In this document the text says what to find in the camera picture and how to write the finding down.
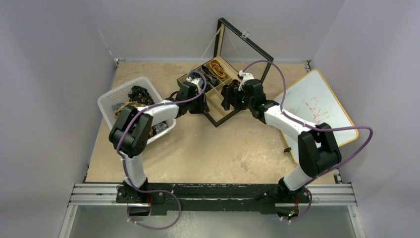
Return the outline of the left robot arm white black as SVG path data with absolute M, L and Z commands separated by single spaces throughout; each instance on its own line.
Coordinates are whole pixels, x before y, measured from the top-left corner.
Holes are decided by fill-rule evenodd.
M 206 81 L 184 82 L 175 98 L 145 107 L 126 106 L 114 124 L 109 140 L 121 157 L 125 174 L 124 185 L 128 196 L 136 203 L 146 200 L 153 191 L 148 189 L 147 177 L 141 154 L 146 148 L 150 131 L 154 125 L 169 119 L 177 119 L 186 113 L 208 112 L 205 100 Z

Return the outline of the white plastic basket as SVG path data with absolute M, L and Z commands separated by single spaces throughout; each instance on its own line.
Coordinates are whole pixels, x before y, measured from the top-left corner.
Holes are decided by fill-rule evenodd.
M 155 87 L 145 77 L 130 80 L 109 90 L 98 99 L 98 106 L 103 115 L 107 129 L 102 130 L 108 140 L 110 130 L 114 126 L 122 107 L 132 105 L 143 107 L 162 101 Z

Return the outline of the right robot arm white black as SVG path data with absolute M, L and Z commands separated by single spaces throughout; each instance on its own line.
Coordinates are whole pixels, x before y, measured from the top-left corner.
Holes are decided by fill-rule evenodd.
M 252 116 L 271 125 L 298 144 L 299 165 L 279 181 L 278 195 L 285 202 L 291 201 L 298 190 L 322 172 L 342 161 L 331 127 L 322 123 L 304 123 L 299 117 L 281 109 L 273 100 L 268 100 L 263 85 L 258 79 L 247 80 L 238 87 L 225 85 L 221 105 L 225 110 L 249 110 Z

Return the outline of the black tie organizer box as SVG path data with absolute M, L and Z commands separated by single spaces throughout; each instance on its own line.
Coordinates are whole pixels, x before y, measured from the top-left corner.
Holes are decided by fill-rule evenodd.
M 274 58 L 254 43 L 247 32 L 241 32 L 225 18 L 218 19 L 216 33 L 209 46 L 214 48 L 213 56 L 209 57 L 204 53 L 203 58 L 193 66 L 193 72 L 178 78 L 177 84 L 180 87 L 189 79 L 208 83 L 205 98 L 210 111 L 204 115 L 213 126 L 218 127 L 238 113 L 233 107 L 224 110 L 221 106 L 223 100 L 221 92 L 224 85 L 228 85 L 233 79 L 241 81 L 238 77 L 241 70 L 251 73 L 256 79 L 264 82 Z M 213 87 L 201 72 L 201 65 L 210 69 L 211 60 L 219 61 L 226 71 L 225 81 L 218 79 L 220 84 L 216 87 Z

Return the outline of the paisley orange green tie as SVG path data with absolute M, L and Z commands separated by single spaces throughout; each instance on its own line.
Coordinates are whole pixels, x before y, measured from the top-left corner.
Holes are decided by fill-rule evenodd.
M 115 116 L 116 119 L 119 118 L 120 113 L 122 112 L 123 108 L 126 107 L 126 106 L 132 106 L 132 107 L 137 108 L 137 107 L 144 107 L 144 106 L 146 106 L 146 104 L 139 103 L 137 101 L 126 101 L 124 103 L 115 104 L 115 105 L 112 106 L 112 109 L 114 111 L 114 116 Z

